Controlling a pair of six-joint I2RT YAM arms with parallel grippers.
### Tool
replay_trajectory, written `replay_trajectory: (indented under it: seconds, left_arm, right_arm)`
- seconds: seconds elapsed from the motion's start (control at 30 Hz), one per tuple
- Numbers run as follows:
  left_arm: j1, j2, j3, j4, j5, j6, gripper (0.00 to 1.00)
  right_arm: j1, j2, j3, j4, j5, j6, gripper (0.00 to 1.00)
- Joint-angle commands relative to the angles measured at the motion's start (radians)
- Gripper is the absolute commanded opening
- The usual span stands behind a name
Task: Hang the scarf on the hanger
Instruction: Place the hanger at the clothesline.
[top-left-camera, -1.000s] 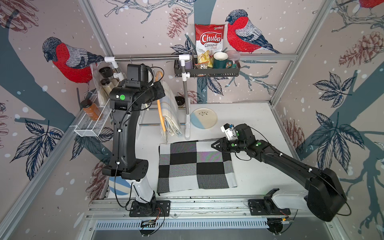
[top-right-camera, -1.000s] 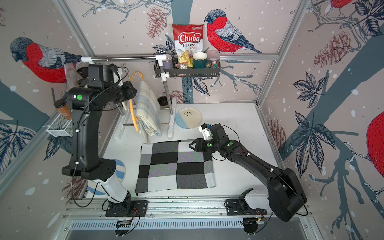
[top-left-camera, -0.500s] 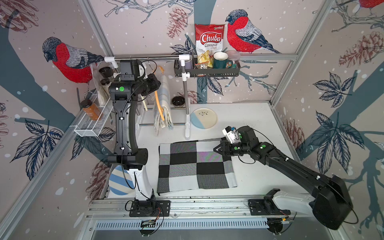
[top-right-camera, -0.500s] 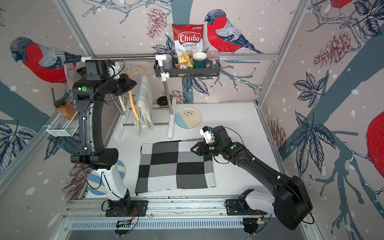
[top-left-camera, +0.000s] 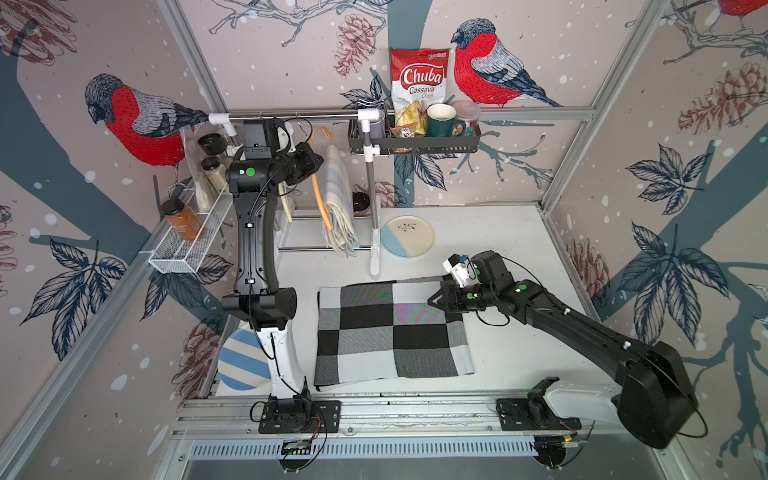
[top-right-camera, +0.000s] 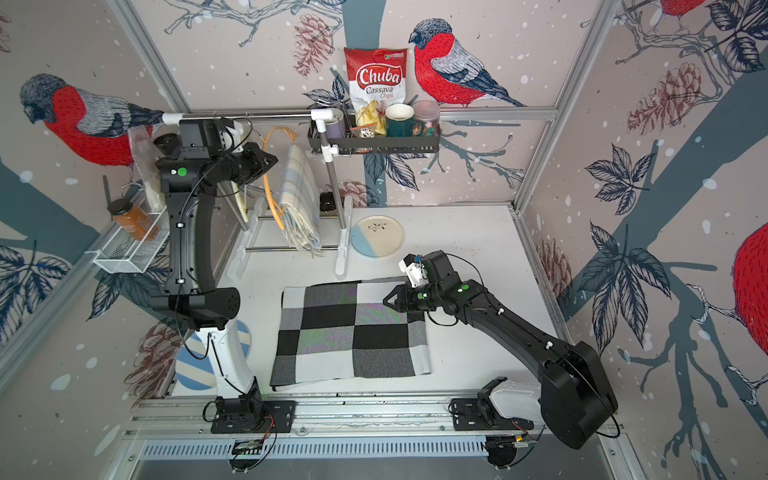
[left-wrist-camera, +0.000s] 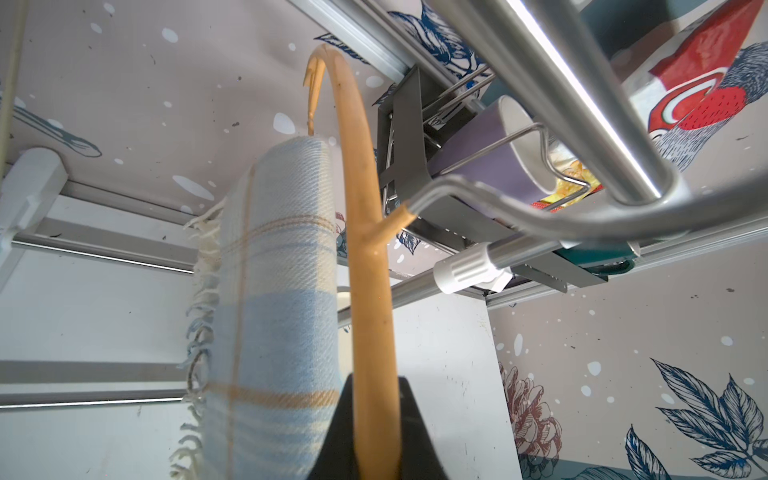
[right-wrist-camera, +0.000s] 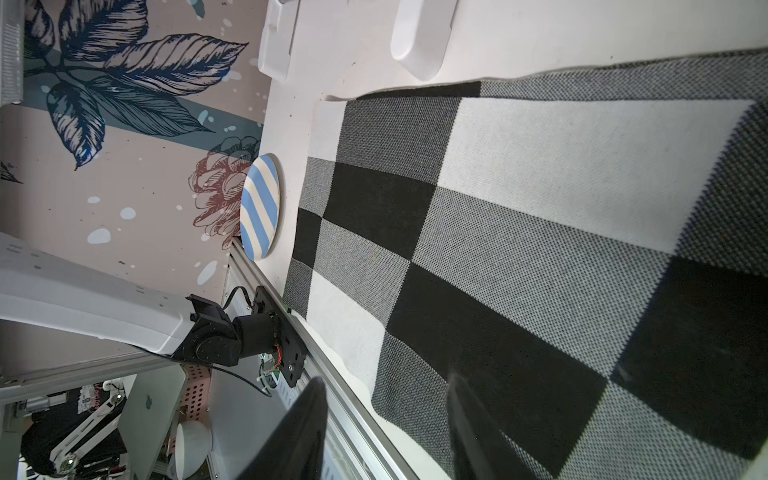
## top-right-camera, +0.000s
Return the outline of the blue cream plaid scarf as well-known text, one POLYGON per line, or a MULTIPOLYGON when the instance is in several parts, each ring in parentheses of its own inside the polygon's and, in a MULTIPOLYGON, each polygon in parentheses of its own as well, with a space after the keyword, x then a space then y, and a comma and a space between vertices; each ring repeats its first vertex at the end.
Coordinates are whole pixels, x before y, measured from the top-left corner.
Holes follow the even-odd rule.
POLYGON ((291 145, 278 199, 284 214, 283 235, 290 247, 312 257, 322 255, 319 196, 307 156, 291 145))

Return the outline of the black grey checkered scarf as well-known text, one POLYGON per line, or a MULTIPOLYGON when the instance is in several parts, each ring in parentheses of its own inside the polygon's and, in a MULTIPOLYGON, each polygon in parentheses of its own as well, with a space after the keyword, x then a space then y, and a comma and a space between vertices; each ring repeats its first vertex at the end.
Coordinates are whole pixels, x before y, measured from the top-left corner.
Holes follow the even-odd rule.
POLYGON ((384 297, 403 277, 287 287, 270 387, 432 373, 425 317, 384 297))

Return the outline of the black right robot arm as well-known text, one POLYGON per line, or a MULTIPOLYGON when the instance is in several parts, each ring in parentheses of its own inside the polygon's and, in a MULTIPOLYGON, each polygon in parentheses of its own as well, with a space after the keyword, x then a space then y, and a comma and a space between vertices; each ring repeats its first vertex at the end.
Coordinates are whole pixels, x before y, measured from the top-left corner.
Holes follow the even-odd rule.
POLYGON ((581 448, 618 410, 596 350, 585 342, 570 344, 533 326, 498 300, 481 278, 462 279, 451 257, 442 250, 406 255, 398 267, 407 281, 394 287, 383 304, 400 313, 441 309, 495 340, 539 381, 540 412, 546 427, 566 446, 581 448))

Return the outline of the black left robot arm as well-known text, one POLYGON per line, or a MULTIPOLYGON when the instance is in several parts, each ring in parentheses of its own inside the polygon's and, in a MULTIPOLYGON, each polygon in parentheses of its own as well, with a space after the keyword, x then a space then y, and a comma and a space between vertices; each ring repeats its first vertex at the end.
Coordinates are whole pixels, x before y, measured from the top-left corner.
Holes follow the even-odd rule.
POLYGON ((276 165, 275 156, 249 141, 230 119, 177 122, 178 136, 168 142, 170 154, 157 160, 161 191, 169 220, 169 273, 152 307, 186 323, 204 346, 201 359, 210 363, 218 396, 249 394, 256 383, 247 367, 236 317, 241 297, 234 287, 221 287, 211 261, 214 207, 222 183, 245 186, 276 165))

